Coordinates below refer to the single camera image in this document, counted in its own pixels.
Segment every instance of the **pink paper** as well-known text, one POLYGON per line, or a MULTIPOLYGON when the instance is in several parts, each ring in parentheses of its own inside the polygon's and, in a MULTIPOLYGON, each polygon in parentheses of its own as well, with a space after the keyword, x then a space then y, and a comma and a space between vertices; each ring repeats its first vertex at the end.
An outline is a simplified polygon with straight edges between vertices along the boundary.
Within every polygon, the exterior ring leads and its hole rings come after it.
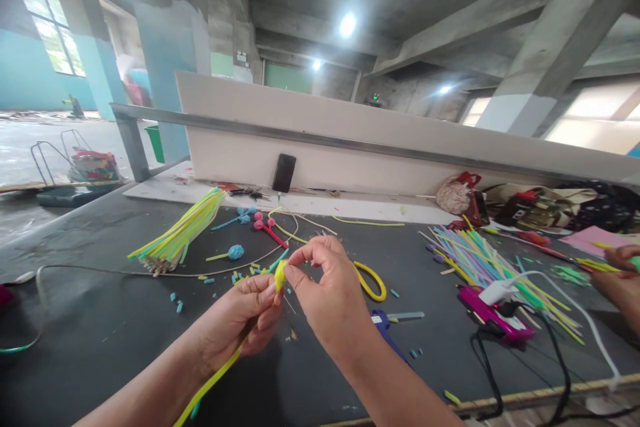
POLYGON ((565 242, 570 246, 599 257, 604 257, 605 251, 604 249, 593 245, 593 242, 601 242, 602 244, 607 244, 611 247, 623 247, 633 243, 626 237, 618 234, 612 234, 611 232, 607 232, 606 230, 602 230, 596 226, 586 228, 580 232, 571 234, 568 237, 564 237, 563 239, 560 239, 560 242, 565 242))

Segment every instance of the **gray work table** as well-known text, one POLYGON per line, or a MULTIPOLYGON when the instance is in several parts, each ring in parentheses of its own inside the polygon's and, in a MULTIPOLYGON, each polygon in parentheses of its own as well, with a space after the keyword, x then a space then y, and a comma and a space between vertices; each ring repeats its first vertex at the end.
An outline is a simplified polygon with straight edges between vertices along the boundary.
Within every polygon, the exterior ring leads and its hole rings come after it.
MULTIPOLYGON (((0 282, 8 282, 45 264, 75 264, 107 270, 143 271, 126 255, 165 232, 187 206, 182 203, 134 199, 123 189, 76 209, 0 248, 0 282)), ((221 208, 214 224, 235 216, 221 208)), ((339 232, 352 260, 374 269, 400 298, 382 304, 367 298, 370 309, 387 313, 422 310, 425 318, 392 324, 390 335, 412 367, 436 393, 448 389, 462 401, 491 398, 485 373, 470 345, 476 325, 456 298, 458 279, 441 276, 416 234, 424 226, 382 228, 341 224, 315 218, 339 232), (412 360, 409 350, 422 348, 412 360)), ((287 230, 291 218, 278 217, 287 230)), ((298 236, 309 239, 317 227, 301 222, 298 236)), ((275 246, 264 232, 238 223, 216 232, 205 230, 189 249, 184 273, 233 267, 207 256, 241 244, 242 263, 275 246)), ((292 247, 299 244, 292 242, 292 247)), ((558 263, 527 246, 501 239, 506 258, 514 253, 558 263)), ((556 243, 560 250, 569 246, 556 243)), ((279 252, 259 262, 275 261, 279 252)), ((528 269, 541 267, 525 265, 528 269)), ((320 271, 307 266, 316 280, 320 271)), ((176 337, 231 287, 231 273, 215 276, 213 284, 196 279, 120 276, 78 269, 48 269, 43 284, 51 313, 41 341, 20 354, 0 356, 0 418, 6 425, 67 426, 98 406, 155 359, 176 337), (169 294, 184 301, 176 314, 169 294)), ((543 280, 535 283, 551 293, 543 280)), ((640 372, 640 353, 624 338, 615 309, 593 288, 562 284, 595 318, 611 356, 623 375, 640 372)), ((0 346, 26 344, 41 321, 35 285, 13 289, 19 302, 0 312, 0 346)), ((323 351, 308 326, 295 294, 287 294, 279 331, 266 350, 234 366, 203 400, 196 424, 316 425, 367 416, 355 393, 323 351), (297 340, 290 339, 292 329, 297 340)), ((570 315, 586 326, 577 312, 570 315)), ((573 381, 610 377, 593 337, 583 329, 586 346, 559 334, 573 381)), ((563 384, 549 337, 540 331, 526 352, 487 343, 487 354, 503 395, 563 384)))

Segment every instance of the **blue pipe cleaner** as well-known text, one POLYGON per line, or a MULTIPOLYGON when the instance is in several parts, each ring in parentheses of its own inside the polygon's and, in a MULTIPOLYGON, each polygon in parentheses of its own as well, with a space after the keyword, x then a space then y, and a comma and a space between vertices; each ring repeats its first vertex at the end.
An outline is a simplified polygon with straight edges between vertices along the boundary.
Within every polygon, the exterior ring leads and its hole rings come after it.
POLYGON ((235 245, 229 249, 229 258, 231 260, 238 260, 245 254, 245 250, 242 248, 242 245, 235 245))
POLYGON ((222 227, 231 225, 233 222, 236 222, 237 220, 239 220, 242 225, 248 224, 251 221, 251 218, 249 216, 255 214, 255 207, 252 205, 246 211, 242 207, 238 207, 237 212, 239 217, 236 217, 235 219, 231 219, 228 222, 225 222, 224 224, 220 224, 218 226, 212 227, 211 231, 213 232, 214 230, 218 230, 218 229, 221 229, 222 227))

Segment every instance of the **yellow scissors handle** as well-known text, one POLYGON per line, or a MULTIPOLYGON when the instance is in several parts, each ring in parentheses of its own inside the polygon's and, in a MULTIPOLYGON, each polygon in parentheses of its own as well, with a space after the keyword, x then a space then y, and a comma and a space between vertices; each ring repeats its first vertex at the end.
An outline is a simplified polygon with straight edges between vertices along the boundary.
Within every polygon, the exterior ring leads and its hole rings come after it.
POLYGON ((387 299, 387 288, 385 287, 385 283, 382 282, 382 279, 378 276, 378 274, 376 274, 372 269, 367 267, 365 264, 361 264, 360 262, 353 262, 353 265, 355 266, 355 271, 358 272, 358 277, 360 277, 360 285, 362 285, 362 288, 365 290, 365 292, 367 292, 369 297, 371 297, 371 299, 376 302, 384 302, 387 299), (373 277, 375 283, 378 284, 378 287, 380 288, 380 295, 376 295, 373 293, 373 290, 371 290, 371 287, 369 287, 367 282, 365 282, 365 279, 363 278, 359 269, 364 270, 371 277, 373 277))

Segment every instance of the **white partition board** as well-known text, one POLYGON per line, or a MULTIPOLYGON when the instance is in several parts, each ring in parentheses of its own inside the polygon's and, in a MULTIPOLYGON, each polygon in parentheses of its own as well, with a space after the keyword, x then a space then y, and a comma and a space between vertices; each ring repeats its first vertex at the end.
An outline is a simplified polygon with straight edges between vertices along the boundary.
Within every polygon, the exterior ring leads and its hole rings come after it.
MULTIPOLYGON (((176 76, 185 113, 507 166, 525 165, 581 177, 640 183, 640 161, 631 157, 194 73, 178 71, 176 76)), ((445 178, 465 170, 434 161, 197 127, 187 127, 187 137, 199 179, 270 185, 280 153, 297 157, 292 186, 302 188, 432 194, 445 178)), ((481 186, 549 181, 548 177, 470 170, 483 176, 481 186)))
MULTIPOLYGON (((167 200, 195 203, 200 200, 215 182, 193 180, 188 185, 179 185, 175 177, 185 177, 193 171, 191 162, 183 162, 127 190, 127 197, 153 200, 167 200)), ((228 197, 223 207, 244 207, 250 205, 264 211, 276 208, 278 194, 268 188, 263 192, 270 200, 253 201, 248 197, 228 197)), ((341 192, 332 196, 326 191, 283 193, 280 204, 297 214, 335 215, 340 218, 367 219, 380 222, 415 222, 422 224, 448 224, 459 217, 440 209, 430 199, 403 197, 402 195, 381 195, 372 193, 341 192)))

